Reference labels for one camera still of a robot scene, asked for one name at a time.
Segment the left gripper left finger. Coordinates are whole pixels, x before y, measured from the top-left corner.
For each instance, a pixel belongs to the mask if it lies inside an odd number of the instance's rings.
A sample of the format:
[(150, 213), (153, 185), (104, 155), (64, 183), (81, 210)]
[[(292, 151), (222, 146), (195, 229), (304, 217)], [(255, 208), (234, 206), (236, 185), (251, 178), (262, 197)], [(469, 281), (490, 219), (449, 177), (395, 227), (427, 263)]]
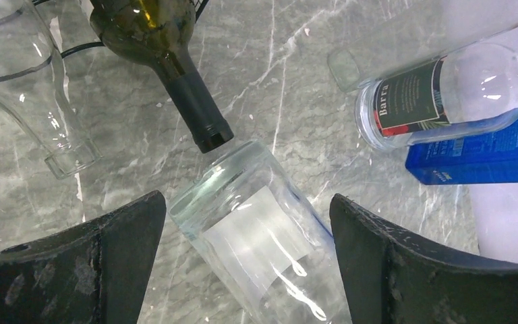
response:
[(135, 323), (166, 216), (157, 190), (0, 252), (0, 323)]

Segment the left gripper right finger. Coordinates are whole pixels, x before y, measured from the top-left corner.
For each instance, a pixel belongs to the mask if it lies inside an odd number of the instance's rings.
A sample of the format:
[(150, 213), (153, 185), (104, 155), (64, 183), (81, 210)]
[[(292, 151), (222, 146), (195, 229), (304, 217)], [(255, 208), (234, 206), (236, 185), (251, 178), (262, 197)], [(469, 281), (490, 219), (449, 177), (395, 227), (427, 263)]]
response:
[(439, 244), (336, 194), (329, 216), (354, 323), (518, 323), (518, 264)]

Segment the clear red-label bottle silver cap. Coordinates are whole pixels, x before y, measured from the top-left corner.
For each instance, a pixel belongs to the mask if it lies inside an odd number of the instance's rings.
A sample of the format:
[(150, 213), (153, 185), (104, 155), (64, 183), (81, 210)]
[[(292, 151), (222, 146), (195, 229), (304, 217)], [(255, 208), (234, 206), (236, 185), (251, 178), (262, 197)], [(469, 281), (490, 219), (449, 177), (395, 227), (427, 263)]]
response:
[(333, 237), (261, 142), (215, 161), (169, 215), (254, 322), (351, 322)]

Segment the blue labelled water bottle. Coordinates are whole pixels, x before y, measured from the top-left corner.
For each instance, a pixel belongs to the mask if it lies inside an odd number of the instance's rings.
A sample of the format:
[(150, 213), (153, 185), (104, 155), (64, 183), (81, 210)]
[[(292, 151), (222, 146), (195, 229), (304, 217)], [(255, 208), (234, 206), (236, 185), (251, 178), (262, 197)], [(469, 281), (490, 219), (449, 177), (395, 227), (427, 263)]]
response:
[(411, 146), (405, 168), (424, 185), (518, 183), (518, 120), (497, 132)]

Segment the clear glass bottle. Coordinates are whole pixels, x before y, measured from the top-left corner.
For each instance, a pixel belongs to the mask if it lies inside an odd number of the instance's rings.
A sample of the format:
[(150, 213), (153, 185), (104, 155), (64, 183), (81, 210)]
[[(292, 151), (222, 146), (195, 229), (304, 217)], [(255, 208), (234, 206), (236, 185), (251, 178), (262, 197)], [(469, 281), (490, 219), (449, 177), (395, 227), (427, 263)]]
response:
[(64, 92), (65, 68), (49, 28), (31, 1), (0, 1), (0, 108), (46, 153), (64, 179), (101, 153)]

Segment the dark green wine bottle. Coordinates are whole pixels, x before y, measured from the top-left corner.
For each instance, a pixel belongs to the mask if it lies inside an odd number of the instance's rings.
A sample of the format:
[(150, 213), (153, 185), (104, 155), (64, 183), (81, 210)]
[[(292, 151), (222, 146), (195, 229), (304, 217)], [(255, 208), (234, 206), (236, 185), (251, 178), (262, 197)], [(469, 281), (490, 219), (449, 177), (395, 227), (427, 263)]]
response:
[(188, 51), (196, 23), (193, 1), (91, 1), (90, 25), (116, 55), (151, 68), (202, 153), (233, 138)]

